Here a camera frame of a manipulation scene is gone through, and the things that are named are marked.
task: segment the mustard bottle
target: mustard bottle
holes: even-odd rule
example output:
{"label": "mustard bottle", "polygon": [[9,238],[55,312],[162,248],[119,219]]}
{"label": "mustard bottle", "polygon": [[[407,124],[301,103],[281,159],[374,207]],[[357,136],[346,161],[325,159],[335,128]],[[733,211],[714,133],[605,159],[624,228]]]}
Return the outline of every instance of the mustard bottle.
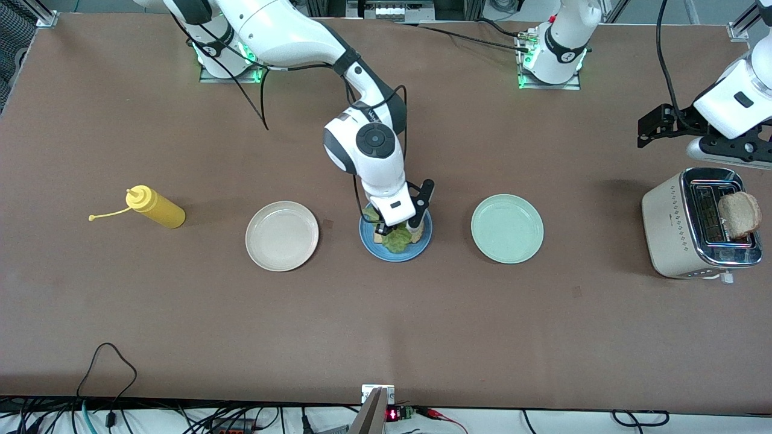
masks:
{"label": "mustard bottle", "polygon": [[93,222],[94,219],[121,214],[130,209],[169,229],[178,228],[185,222],[184,209],[176,206],[169,199],[159,195],[158,192],[146,185],[137,185],[126,190],[126,205],[129,207],[118,212],[89,215],[89,222]]}

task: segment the teal cable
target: teal cable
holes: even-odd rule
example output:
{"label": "teal cable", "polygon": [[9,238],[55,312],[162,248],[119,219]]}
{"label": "teal cable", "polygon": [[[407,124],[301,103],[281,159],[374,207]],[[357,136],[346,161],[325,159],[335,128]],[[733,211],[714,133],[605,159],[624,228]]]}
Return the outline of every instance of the teal cable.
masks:
{"label": "teal cable", "polygon": [[91,418],[89,417],[88,411],[86,411],[86,400],[83,400],[83,404],[80,406],[80,411],[83,413],[83,419],[86,421],[86,426],[89,427],[89,431],[91,431],[91,434],[97,434],[97,431],[94,429],[94,425],[91,423]]}

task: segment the silver toaster top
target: silver toaster top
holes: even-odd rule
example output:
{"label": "silver toaster top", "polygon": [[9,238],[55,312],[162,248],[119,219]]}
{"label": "silver toaster top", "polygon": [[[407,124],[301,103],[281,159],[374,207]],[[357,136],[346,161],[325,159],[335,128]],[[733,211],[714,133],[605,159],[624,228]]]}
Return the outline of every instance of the silver toaster top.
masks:
{"label": "silver toaster top", "polygon": [[722,196],[744,191],[740,176],[729,169],[689,168],[681,174],[681,197],[692,241],[697,254],[712,266],[742,268],[761,261],[758,234],[730,239],[718,213]]}

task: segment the bread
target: bread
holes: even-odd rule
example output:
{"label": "bread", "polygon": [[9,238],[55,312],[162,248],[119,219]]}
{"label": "bread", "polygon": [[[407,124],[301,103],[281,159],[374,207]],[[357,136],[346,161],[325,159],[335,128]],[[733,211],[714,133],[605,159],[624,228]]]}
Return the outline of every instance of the bread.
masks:
{"label": "bread", "polygon": [[719,216],[730,239],[742,239],[761,226],[759,202],[746,192],[723,196],[719,200]]}
{"label": "bread", "polygon": [[[421,239],[421,236],[424,235],[424,222],[421,221],[421,225],[418,226],[418,230],[410,235],[412,235],[412,238],[410,238],[410,243],[416,244]],[[373,232],[373,242],[376,244],[383,244],[383,241],[384,237],[381,234]]]}

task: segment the green plate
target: green plate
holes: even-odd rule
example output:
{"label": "green plate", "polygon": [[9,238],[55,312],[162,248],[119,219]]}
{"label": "green plate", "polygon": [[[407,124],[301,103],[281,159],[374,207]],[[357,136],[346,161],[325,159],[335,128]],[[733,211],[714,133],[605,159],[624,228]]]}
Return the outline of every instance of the green plate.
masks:
{"label": "green plate", "polygon": [[472,215],[472,237],[481,252],[500,263],[521,263],[544,241],[539,212],[524,198],[495,195],[480,202]]}

